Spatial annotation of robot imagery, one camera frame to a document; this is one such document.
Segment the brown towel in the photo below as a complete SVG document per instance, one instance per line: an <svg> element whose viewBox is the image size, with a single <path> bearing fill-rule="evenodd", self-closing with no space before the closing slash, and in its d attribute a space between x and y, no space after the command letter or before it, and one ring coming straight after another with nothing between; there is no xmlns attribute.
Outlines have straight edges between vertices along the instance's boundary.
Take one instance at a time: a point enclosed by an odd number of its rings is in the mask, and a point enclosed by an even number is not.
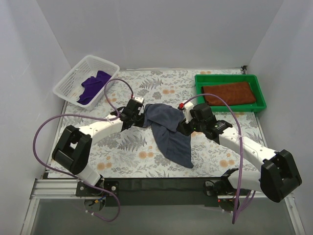
<svg viewBox="0 0 313 235"><path fill-rule="evenodd" d="M213 94L220 97L228 106L244 105L256 102L248 82L236 82L214 86L202 86L203 94Z"/></svg>

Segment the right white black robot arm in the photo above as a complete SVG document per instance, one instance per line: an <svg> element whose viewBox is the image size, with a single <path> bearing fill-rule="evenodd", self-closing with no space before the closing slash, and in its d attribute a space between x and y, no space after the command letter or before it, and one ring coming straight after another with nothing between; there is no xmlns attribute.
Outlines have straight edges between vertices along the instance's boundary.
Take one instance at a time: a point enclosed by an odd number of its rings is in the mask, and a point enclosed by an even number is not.
<svg viewBox="0 0 313 235"><path fill-rule="evenodd" d="M283 149L280 152L267 148L257 142L241 137L230 123L219 120L214 123L195 119L182 121L177 130L188 136L194 131L202 132L215 143L236 152L253 164L256 172L242 172L237 168L228 170L221 176L221 184L226 189L238 187L262 192L273 202L280 202L302 184L302 179L294 158Z"/></svg>

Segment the grey cloth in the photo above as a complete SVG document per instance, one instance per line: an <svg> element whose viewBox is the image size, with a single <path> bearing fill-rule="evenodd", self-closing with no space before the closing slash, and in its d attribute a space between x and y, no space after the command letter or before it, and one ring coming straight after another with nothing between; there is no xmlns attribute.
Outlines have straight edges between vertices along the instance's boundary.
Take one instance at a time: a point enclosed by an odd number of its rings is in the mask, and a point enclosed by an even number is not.
<svg viewBox="0 0 313 235"><path fill-rule="evenodd" d="M144 127L151 127L153 137L163 156L185 168L194 167L191 161L191 137L177 131L183 121L183 112L170 105L147 104L144 109Z"/></svg>

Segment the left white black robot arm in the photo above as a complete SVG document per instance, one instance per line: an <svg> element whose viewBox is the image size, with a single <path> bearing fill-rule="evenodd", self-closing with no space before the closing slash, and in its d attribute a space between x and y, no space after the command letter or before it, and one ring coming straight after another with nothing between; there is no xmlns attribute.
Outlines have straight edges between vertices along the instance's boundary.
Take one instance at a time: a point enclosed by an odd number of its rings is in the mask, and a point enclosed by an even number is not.
<svg viewBox="0 0 313 235"><path fill-rule="evenodd" d="M143 114L121 113L120 117L108 115L104 121L78 128L69 125L59 138L52 152L52 158L75 177L91 186L96 186L100 182L101 175L88 163L91 146L133 125L141 127L143 123Z"/></svg>

